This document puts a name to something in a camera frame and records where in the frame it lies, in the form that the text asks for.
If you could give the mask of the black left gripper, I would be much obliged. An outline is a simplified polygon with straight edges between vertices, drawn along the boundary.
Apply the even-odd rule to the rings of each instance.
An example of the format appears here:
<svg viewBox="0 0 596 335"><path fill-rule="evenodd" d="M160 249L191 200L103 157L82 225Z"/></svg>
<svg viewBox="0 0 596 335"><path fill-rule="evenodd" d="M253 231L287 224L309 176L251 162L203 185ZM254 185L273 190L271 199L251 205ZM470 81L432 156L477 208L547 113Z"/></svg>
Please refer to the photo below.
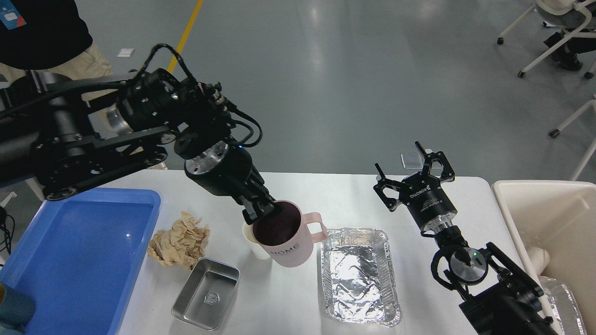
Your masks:
<svg viewBox="0 0 596 335"><path fill-rule="evenodd" d="M212 195L230 197L243 205L247 225L279 211L244 148L212 147L205 155L185 161L184 170L190 180Z"/></svg>

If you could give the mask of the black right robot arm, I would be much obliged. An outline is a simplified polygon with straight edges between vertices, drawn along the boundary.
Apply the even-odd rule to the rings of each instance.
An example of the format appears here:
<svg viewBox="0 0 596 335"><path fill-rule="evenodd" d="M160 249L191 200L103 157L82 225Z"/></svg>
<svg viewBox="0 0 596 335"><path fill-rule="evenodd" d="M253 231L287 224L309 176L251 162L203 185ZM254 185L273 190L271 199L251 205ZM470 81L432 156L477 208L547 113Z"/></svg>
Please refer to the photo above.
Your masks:
<svg viewBox="0 0 596 335"><path fill-rule="evenodd" d="M376 163L374 191L390 212L404 204L421 236L434 239L432 277L460 295L459 308L479 335L554 335L553 318L540 314L541 286L493 242L472 248L453 224L457 210L442 185L454 181L455 172L445 153L415 146L421 170L397 181Z"/></svg>

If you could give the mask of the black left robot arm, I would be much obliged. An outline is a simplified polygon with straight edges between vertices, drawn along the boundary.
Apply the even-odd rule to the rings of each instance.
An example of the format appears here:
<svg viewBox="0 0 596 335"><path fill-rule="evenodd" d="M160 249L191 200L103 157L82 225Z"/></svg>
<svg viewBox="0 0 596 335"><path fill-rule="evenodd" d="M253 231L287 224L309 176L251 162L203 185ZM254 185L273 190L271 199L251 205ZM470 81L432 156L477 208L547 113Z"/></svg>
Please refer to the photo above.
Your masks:
<svg viewBox="0 0 596 335"><path fill-rule="evenodd" d="M35 178L49 201L158 165L166 145L186 176L244 207L247 224L277 212L247 149L259 123L196 80L168 44L157 44L138 72L72 80L29 70L1 89L0 180Z"/></svg>

